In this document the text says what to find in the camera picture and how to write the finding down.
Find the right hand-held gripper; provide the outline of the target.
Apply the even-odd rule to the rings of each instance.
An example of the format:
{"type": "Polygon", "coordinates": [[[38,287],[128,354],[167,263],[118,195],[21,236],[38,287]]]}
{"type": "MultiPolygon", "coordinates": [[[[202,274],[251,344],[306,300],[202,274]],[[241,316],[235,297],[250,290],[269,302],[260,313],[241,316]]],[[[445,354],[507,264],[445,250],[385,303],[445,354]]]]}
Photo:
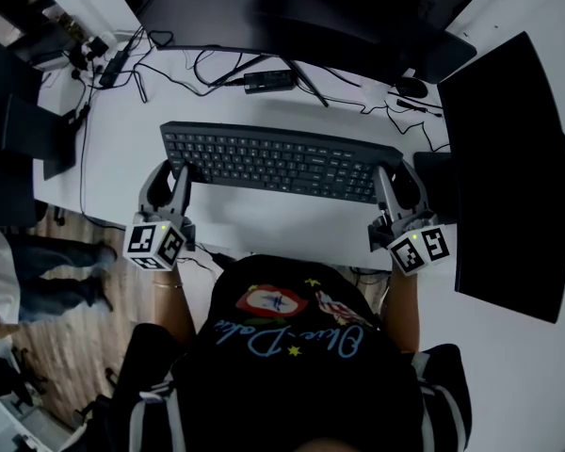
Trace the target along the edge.
{"type": "Polygon", "coordinates": [[[387,250],[404,276],[443,263],[452,256],[445,226],[426,210],[428,194],[411,165],[403,161],[396,168],[396,194],[382,166],[374,170],[373,183],[382,216],[368,226],[372,252],[387,250]]]}

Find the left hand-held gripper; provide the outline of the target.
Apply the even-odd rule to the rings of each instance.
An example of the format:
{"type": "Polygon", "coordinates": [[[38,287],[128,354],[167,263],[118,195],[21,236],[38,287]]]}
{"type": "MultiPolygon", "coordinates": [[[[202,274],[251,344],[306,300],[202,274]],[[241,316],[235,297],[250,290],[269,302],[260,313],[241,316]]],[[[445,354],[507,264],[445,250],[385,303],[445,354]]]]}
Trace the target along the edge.
{"type": "Polygon", "coordinates": [[[166,212],[184,217],[189,205],[192,175],[184,164],[173,189],[169,178],[169,160],[159,164],[140,189],[138,211],[133,222],[125,229],[123,257],[134,266],[147,271],[172,271],[180,252],[194,245],[195,226],[183,218],[180,226],[158,215],[146,213],[166,212]]]}

